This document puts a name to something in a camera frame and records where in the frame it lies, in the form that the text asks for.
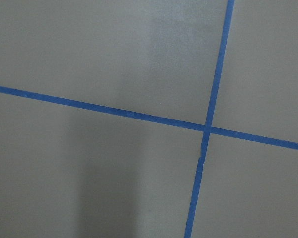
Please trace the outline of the crossing blue tape strip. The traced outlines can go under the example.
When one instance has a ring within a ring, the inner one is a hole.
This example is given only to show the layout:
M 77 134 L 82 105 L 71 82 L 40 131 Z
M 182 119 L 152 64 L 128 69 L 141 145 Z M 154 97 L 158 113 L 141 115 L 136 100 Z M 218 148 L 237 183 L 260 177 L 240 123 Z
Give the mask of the crossing blue tape strip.
M 212 123 L 213 123 L 218 91 L 219 91 L 220 81 L 221 81 L 221 76 L 223 71 L 224 58 L 226 54 L 227 41 L 228 41 L 228 36 L 230 32 L 230 25 L 231 25 L 231 20 L 233 15 L 234 3 L 235 3 L 234 0 L 227 1 L 227 7 L 226 7 L 225 18 L 223 23 L 224 25 L 223 25 L 222 35 L 221 35 L 221 42 L 219 46 L 219 52 L 217 57 L 215 73 L 213 77 L 212 89 L 211 89 L 211 94 L 210 94 L 209 103 L 208 103 L 208 110 L 207 110 L 206 120 L 205 120 L 205 129 L 203 131 L 202 140 L 201 140 L 200 157 L 197 161 L 190 205 L 189 205 L 186 226 L 185 226 L 185 231 L 183 236 L 184 238 L 190 238 L 192 235 L 197 203 L 199 198 L 199 192 L 200 192 L 200 187 L 201 187 L 201 182 L 203 177 L 204 163 L 207 156 L 208 144 L 209 144 L 209 139 L 211 135 Z

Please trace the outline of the long blue tape strip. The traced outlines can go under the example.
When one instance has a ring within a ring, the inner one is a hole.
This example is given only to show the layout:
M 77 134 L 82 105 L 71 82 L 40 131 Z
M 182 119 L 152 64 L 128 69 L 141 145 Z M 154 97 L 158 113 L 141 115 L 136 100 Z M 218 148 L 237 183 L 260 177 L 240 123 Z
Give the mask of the long blue tape strip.
M 218 128 L 218 127 L 208 128 L 205 125 L 193 123 L 193 122 L 148 115 L 148 114 L 143 114 L 143 113 L 138 113 L 138 112 L 133 112 L 128 110 L 112 108 L 112 107 L 107 107 L 107 106 L 102 106 L 102 105 L 97 105 L 97 104 L 92 104 L 92 103 L 87 103 L 87 102 L 82 102 L 77 100 L 71 100 L 71 99 L 62 98 L 62 97 L 50 96 L 50 95 L 45 95 L 45 94 L 40 94 L 40 93 L 35 93 L 30 91 L 13 89 L 13 88 L 3 87 L 3 86 L 0 86 L 0 93 L 38 100 L 38 101 L 54 103 L 54 104 L 60 104 L 60 105 L 65 105 L 65 106 L 70 106 L 74 108 L 80 108 L 80 109 L 85 109 L 85 110 L 90 110 L 95 112 L 117 115 L 117 116 L 126 117 L 126 118 L 139 119 L 143 121 L 149 121 L 149 122 L 154 122 L 154 123 L 159 123 L 159 124 L 164 124 L 164 125 L 169 125 L 174 127 L 180 127 L 180 128 L 190 129 L 190 130 L 199 131 L 199 132 L 206 131 L 211 134 L 222 135 L 222 136 L 231 137 L 231 138 L 238 138 L 238 139 L 258 142 L 262 144 L 268 144 L 268 145 L 274 145 L 278 147 L 298 150 L 298 143 L 296 142 L 280 140 L 280 139 L 275 139 L 271 137 L 265 137 L 265 136 L 260 136 L 260 135 L 245 133 L 245 132 Z

